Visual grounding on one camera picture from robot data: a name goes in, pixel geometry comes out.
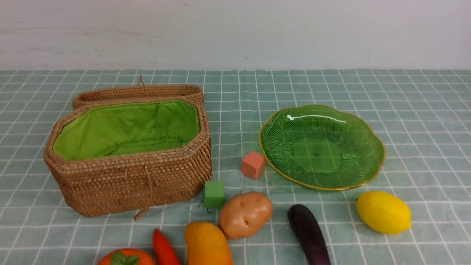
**green foam cube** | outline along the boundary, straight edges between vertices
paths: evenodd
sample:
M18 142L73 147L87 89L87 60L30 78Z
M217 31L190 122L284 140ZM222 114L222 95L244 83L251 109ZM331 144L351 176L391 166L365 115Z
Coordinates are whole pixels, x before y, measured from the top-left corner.
M204 184L204 207L221 209L224 205L224 183L207 181Z

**white wall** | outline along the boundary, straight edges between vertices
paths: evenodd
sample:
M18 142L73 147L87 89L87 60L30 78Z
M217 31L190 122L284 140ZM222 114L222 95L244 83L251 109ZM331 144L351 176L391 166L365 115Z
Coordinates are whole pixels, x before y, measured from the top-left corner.
M471 68L471 0L0 0L0 68Z

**green checkered tablecloth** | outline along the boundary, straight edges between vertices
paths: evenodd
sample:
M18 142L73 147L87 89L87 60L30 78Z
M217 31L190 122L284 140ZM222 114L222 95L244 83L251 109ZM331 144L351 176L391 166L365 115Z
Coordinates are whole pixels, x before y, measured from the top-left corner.
M42 160L48 133L83 91L144 83L191 83L204 90L211 128L213 180L229 199L267 194L273 218L255 236L230 241L236 265L307 264L286 217L302 203L318 219L333 265L471 264L471 72L468 70L0 71L0 265L95 264L116 248L152 252L161 228L185 260L185 226L217 222L192 201L136 212L81 217L64 202ZM384 142L387 158L368 185L318 192L267 168L254 181L241 159L260 152L259 130L279 109L324 104L364 119ZM355 200L384 190L404 200L413 225L382 235L358 217Z

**basket handle loop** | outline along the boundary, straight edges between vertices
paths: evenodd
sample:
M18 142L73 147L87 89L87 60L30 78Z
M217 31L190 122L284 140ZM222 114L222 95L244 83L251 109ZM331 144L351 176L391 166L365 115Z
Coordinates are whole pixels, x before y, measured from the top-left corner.
M138 81L138 84L136 86L139 86L139 84L142 84L142 87L146 87L146 84L144 84L144 81L142 81L142 75L139 76L139 81Z
M149 200L147 200L147 203L146 203L146 206L144 207L144 209L140 210L138 212L138 214L136 214L134 216L134 220L137 221L139 218L141 218L145 213L147 213L147 211L149 210L149 207L150 207L150 203L152 201L152 180L150 178L150 174L149 174L149 170L147 169L147 166L144 166L146 168L146 172L147 172L147 179L149 180Z

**basket rim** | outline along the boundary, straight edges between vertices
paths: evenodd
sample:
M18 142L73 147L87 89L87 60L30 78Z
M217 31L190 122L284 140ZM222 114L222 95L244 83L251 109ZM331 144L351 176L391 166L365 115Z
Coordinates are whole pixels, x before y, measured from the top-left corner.
M62 129L76 119L78 116L83 115L84 113L88 112L89 110L95 107L102 107L102 106L112 106L112 105L122 105L128 103L148 103L148 102L164 102L169 100L181 100L186 103L191 104L196 108L198 113L198 119L200 122L200 132L185 146L175 149L164 149L164 150L157 150L157 151L150 151L150 152L141 152L141 153L133 153L133 154L126 154L126 155L113 155L113 156L106 156L106 157L95 157L89 158L84 160L69 160L59 156L56 152L53 151L54 143L62 132ZM47 145L44 150L44 158L45 159L52 159L55 161L60 162L62 165L65 166L77 166L77 165L84 165L84 164L101 164L101 163L110 163L114 162L119 164L118 161L123 160L134 160L135 162L139 163L140 160L144 157L152 157L153 159L161 159L166 160L166 155L171 154L182 154L183 156L179 157L178 159L172 158L172 161L186 159L188 155L188 150L196 149L201 147L207 140L210 138L209 132L209 124L207 121L206 111L203 107L199 106L198 104L194 103L193 101L185 98L185 97L145 97L145 98L128 98L128 99L116 99L114 101L106 101L106 102L97 102L85 105L78 109L73 110L71 113L67 114L63 118L59 119L53 126L50 134Z
M82 92L78 95L76 95L72 101L81 101L81 102L94 102L92 100L84 100L83 98L89 95L95 95L95 94L101 94L104 92L109 92L109 91L114 91L114 92L122 92L126 90L131 90L131 89L147 89L147 88L192 88L196 89L197 91L194 91L192 94L197 94L197 93L202 93L203 90L201 89L201 86L194 85L194 84L150 84L150 85L145 85L145 86L140 86L140 85L134 85L134 86L119 86L119 87L108 87L108 88L102 88L102 89L97 89L97 90L91 90L91 91L86 91Z

